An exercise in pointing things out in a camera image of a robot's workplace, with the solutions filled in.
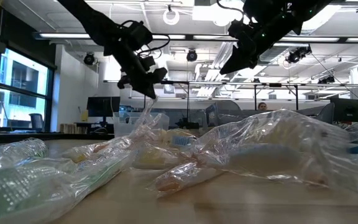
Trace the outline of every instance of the computer monitor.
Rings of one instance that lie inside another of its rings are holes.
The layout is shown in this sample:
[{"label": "computer monitor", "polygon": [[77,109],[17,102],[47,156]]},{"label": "computer monitor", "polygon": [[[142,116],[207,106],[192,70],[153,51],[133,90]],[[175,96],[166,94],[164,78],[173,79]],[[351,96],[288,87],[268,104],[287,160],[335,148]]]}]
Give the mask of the computer monitor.
[{"label": "computer monitor", "polygon": [[103,117],[103,124],[106,124],[106,117],[112,117],[113,112],[119,111],[120,97],[88,97],[88,116]]},{"label": "computer monitor", "polygon": [[334,121],[358,122],[358,100],[331,98]]}]

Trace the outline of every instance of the window frame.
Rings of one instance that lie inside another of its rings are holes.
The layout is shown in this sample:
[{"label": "window frame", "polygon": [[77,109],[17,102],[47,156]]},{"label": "window frame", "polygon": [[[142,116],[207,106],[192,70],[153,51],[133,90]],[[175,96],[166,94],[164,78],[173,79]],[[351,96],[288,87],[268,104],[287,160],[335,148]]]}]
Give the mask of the window frame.
[{"label": "window frame", "polygon": [[[44,111],[44,127],[45,127],[45,131],[50,131],[50,121],[51,121],[51,114],[52,114],[52,96],[53,96],[53,79],[55,76],[55,68],[52,68],[51,66],[48,66],[44,63],[42,63],[39,60],[36,60],[35,58],[30,57],[29,55],[24,54],[23,52],[21,52],[20,50],[17,50],[15,48],[12,47],[7,47],[7,50],[12,50],[17,54],[20,54],[23,57],[26,57],[36,63],[39,63],[40,65],[43,65],[45,67],[48,68],[48,73],[47,73],[47,91],[46,94],[40,94],[40,93],[34,93],[33,91],[29,91],[29,90],[24,90],[18,87],[14,87],[14,86],[10,86],[10,85],[6,85],[3,83],[0,83],[0,89],[2,90],[9,90],[11,92],[14,93],[20,93],[23,95],[27,95],[27,96],[33,96],[36,98],[41,98],[45,100],[45,111]],[[0,64],[1,64],[1,60],[2,60],[2,53],[0,53]],[[32,128],[20,128],[20,127],[12,127],[13,130],[31,130]],[[11,127],[0,127],[0,131],[11,131]]]}]

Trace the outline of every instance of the table surface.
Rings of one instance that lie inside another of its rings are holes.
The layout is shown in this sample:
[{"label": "table surface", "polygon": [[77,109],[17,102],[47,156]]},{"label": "table surface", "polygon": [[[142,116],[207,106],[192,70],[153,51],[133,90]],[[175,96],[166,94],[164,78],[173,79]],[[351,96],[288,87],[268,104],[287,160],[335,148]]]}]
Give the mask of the table surface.
[{"label": "table surface", "polygon": [[[56,155],[100,141],[46,141]],[[145,186],[161,171],[127,170],[58,223],[358,223],[358,194],[225,173],[156,199]]]}]

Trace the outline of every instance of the person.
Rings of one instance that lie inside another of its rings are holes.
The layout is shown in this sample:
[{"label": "person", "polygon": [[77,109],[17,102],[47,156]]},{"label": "person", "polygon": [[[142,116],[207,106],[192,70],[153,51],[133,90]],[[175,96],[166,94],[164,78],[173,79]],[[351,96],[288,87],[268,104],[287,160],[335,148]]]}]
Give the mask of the person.
[{"label": "person", "polygon": [[258,110],[267,110],[266,103],[259,103],[258,104]]}]

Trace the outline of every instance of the security camera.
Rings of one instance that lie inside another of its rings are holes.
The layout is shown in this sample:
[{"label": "security camera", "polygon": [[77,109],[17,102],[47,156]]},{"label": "security camera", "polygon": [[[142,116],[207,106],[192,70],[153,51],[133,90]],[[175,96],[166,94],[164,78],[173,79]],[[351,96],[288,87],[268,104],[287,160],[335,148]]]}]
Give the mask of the security camera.
[{"label": "security camera", "polygon": [[190,49],[186,57],[188,62],[195,62],[197,60],[197,53],[195,49]]},{"label": "security camera", "polygon": [[84,58],[84,63],[85,65],[94,65],[96,63],[96,60],[94,59],[92,52],[86,53],[86,56]]}]

